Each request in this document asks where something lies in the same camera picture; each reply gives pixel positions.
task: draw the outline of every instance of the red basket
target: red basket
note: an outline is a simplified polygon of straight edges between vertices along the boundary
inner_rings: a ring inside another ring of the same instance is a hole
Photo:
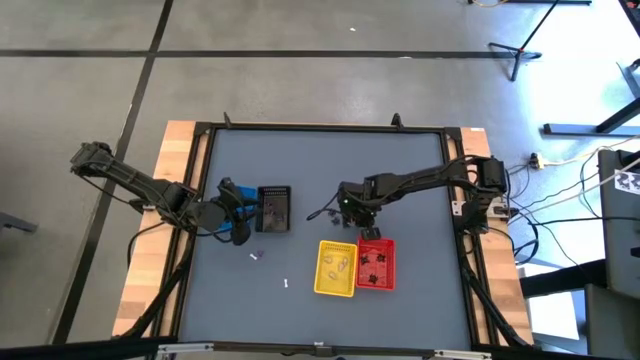
[[[387,291],[395,289],[396,245],[393,240],[362,240],[358,236],[356,286]]]

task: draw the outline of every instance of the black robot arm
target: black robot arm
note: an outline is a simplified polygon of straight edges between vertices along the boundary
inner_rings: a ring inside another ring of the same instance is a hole
[[[229,178],[218,185],[220,196],[201,201],[200,194],[178,182],[153,179],[117,160],[109,145],[100,142],[83,143],[71,159],[71,172],[85,178],[109,179],[137,196],[129,204],[142,213],[145,206],[153,206],[163,221],[195,234],[198,227],[214,233],[225,221],[230,221],[231,240],[242,245],[251,231],[247,220],[254,214],[237,208],[256,205],[255,199],[244,198]]]
[[[476,166],[476,182],[468,179],[468,166]],[[383,205],[402,199],[406,194],[441,186],[458,186],[471,195],[462,205],[456,227],[469,232],[487,232],[486,212],[491,201],[507,191],[504,164],[493,157],[464,156],[449,163],[404,175],[391,173],[368,176],[361,184],[342,182],[338,187],[338,204],[344,224],[363,228],[365,239],[380,237],[375,216]]]

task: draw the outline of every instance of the tripod stand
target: tripod stand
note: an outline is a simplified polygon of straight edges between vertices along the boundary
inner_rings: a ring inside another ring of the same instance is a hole
[[[520,69],[520,60],[521,59],[533,60],[533,59],[538,59],[538,58],[540,58],[542,56],[542,53],[526,51],[525,48],[529,44],[529,41],[531,41],[531,39],[533,39],[533,36],[536,34],[536,32],[538,32],[538,29],[540,29],[540,26],[542,26],[544,21],[547,20],[547,17],[549,16],[549,14],[551,14],[551,12],[556,7],[556,5],[558,5],[558,2],[560,2],[560,0],[555,0],[554,1],[553,5],[551,5],[551,7],[547,11],[547,13],[544,14],[544,17],[542,18],[542,20],[540,20],[540,22],[538,23],[536,28],[533,29],[533,32],[529,35],[529,37],[524,42],[524,44],[522,44],[522,46],[520,46],[520,48],[515,48],[515,47],[512,47],[512,46],[507,46],[507,45],[493,43],[493,42],[489,43],[489,46],[493,46],[493,47],[497,47],[497,48],[501,48],[501,49],[506,49],[506,50],[510,50],[510,51],[515,51],[514,58],[516,60],[516,63],[513,66],[513,72],[511,73],[511,79],[510,79],[511,81],[516,81],[516,77],[518,76],[518,70]]]

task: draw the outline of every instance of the yellow basket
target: yellow basket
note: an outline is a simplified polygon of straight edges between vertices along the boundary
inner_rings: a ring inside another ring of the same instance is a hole
[[[318,294],[353,297],[357,259],[358,246],[355,244],[320,241],[313,291]]]

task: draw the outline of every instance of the wooden board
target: wooden board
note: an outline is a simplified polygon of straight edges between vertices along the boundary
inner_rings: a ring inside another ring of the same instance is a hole
[[[169,121],[156,163],[155,178],[183,181],[194,128],[195,121]],[[465,154],[490,155],[489,144],[483,129],[462,128],[461,130]],[[202,169],[202,159],[204,158],[205,141],[202,139],[200,139],[198,155],[196,156],[193,181],[190,184],[194,188],[196,188],[198,175]],[[455,157],[455,147],[452,148],[452,144],[453,142],[450,141],[449,150],[453,158]],[[140,228],[143,229],[157,222],[159,222],[159,217],[156,213],[145,213]],[[492,219],[489,225],[500,230],[507,230],[506,224],[499,220]],[[171,228],[168,225],[163,225],[140,236],[137,240],[113,328],[114,335],[128,330],[157,294],[169,252],[170,237]],[[493,232],[482,235],[481,242],[492,299],[518,334],[527,342],[533,343],[511,243],[504,235]],[[183,247],[184,236],[181,237],[178,256],[180,256]],[[169,332],[174,303],[175,296],[172,295],[167,301],[165,313],[163,314],[161,334],[168,334]],[[488,343],[489,337],[484,311],[482,304],[475,296],[474,308],[480,341]]]

